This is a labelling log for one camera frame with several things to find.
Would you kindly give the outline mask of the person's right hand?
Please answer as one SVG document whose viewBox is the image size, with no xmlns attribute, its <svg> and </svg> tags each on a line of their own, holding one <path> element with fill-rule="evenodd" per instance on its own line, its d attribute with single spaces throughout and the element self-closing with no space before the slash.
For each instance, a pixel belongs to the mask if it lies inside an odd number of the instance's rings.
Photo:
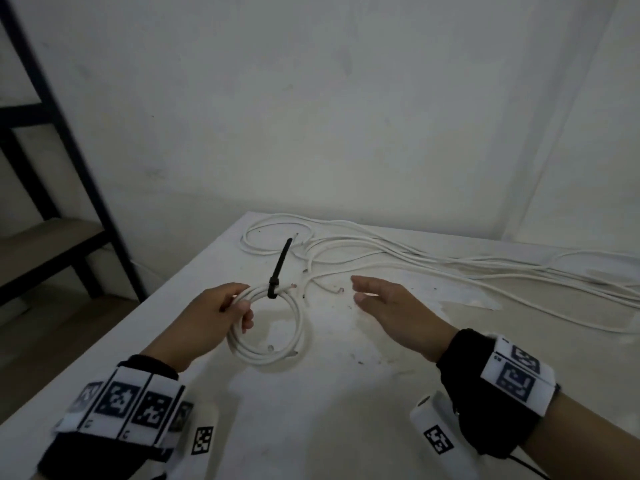
<svg viewBox="0 0 640 480">
<path fill-rule="evenodd" d="M 459 332 L 398 283 L 360 275 L 353 275 L 351 283 L 355 293 L 378 296 L 377 305 L 358 307 L 373 316 L 396 343 L 429 362 L 439 361 Z"/>
</svg>

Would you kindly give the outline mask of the person's left hand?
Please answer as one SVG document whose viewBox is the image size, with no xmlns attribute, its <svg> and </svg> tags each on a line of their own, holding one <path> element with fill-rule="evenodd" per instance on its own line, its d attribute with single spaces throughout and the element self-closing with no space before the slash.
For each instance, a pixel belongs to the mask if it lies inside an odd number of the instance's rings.
<svg viewBox="0 0 640 480">
<path fill-rule="evenodd" d="M 180 373 L 193 361 L 217 348 L 233 329 L 231 304 L 250 286 L 226 283 L 202 291 L 160 333 L 141 355 L 158 360 Z"/>
</svg>

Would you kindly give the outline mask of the person's right forearm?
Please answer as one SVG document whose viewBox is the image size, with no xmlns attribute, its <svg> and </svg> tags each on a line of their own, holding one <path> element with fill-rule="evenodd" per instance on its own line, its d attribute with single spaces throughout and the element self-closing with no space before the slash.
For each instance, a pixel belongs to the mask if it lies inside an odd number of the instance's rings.
<svg viewBox="0 0 640 480">
<path fill-rule="evenodd" d="M 551 480 L 640 480 L 640 439 L 562 392 L 520 447 Z"/>
</svg>

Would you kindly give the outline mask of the left wristband with markers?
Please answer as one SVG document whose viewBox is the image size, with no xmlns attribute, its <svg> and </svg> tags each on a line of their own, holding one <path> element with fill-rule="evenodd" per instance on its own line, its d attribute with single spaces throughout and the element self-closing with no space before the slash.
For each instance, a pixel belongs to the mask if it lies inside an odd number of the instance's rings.
<svg viewBox="0 0 640 480">
<path fill-rule="evenodd" d="M 54 427 L 36 473 L 45 480 L 130 480 L 166 461 L 194 412 L 179 374 L 144 355 L 87 383 Z"/>
</svg>

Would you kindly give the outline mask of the wristband with markers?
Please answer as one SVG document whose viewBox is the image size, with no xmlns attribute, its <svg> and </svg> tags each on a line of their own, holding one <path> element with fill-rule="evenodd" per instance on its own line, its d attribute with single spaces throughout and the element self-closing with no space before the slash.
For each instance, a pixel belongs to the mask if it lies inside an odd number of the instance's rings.
<svg viewBox="0 0 640 480">
<path fill-rule="evenodd" d="M 507 459 L 561 391 L 553 368 L 503 335 L 463 329 L 436 363 L 466 441 Z"/>
<path fill-rule="evenodd" d="M 179 374 L 144 355 L 87 383 L 54 427 L 36 473 L 45 480 L 130 480 L 166 461 L 194 412 Z"/>
</svg>

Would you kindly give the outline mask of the right wristband with markers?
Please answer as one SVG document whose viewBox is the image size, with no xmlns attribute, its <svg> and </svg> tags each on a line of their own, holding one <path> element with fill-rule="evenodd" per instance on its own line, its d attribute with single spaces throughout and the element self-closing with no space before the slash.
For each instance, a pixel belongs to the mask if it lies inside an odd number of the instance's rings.
<svg viewBox="0 0 640 480">
<path fill-rule="evenodd" d="M 507 459 L 561 391 L 553 368 L 503 335 L 463 329 L 436 363 L 466 441 Z"/>
</svg>

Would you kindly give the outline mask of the wooden shelf board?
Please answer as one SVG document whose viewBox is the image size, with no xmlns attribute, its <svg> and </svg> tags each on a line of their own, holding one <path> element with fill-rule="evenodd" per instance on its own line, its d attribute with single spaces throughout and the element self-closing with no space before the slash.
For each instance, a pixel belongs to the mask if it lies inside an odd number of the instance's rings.
<svg viewBox="0 0 640 480">
<path fill-rule="evenodd" d="M 68 218 L 0 237 L 0 301 L 30 290 L 108 242 L 99 224 Z"/>
</svg>

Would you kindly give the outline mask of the black metal shelf rack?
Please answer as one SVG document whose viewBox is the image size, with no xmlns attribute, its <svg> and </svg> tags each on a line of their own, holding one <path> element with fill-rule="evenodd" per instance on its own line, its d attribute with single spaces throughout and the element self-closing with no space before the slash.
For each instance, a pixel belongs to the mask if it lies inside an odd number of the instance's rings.
<svg viewBox="0 0 640 480">
<path fill-rule="evenodd" d="M 148 292 L 132 263 L 124 240 L 100 195 L 98 187 L 86 165 L 84 156 L 76 142 L 76 138 L 73 136 L 68 122 L 56 101 L 10 0 L 0 0 L 0 23 L 39 98 L 39 102 L 34 104 L 0 106 L 0 151 L 2 151 L 14 174 L 28 193 L 37 211 L 43 218 L 43 221 L 66 218 L 61 216 L 59 208 L 52 200 L 50 193 L 45 188 L 42 179 L 38 176 L 15 134 L 15 130 L 18 128 L 43 125 L 53 127 L 97 215 L 99 220 L 97 224 L 99 224 L 109 236 L 109 242 L 101 248 L 106 245 L 111 245 L 135 297 L 140 303 L 144 302 L 144 300 L 148 298 Z M 96 299 L 105 295 L 105 291 L 87 261 L 89 255 L 69 267 L 73 269 L 89 297 Z M 0 305 L 5 305 L 14 298 L 4 302 L 0 301 Z"/>
</svg>

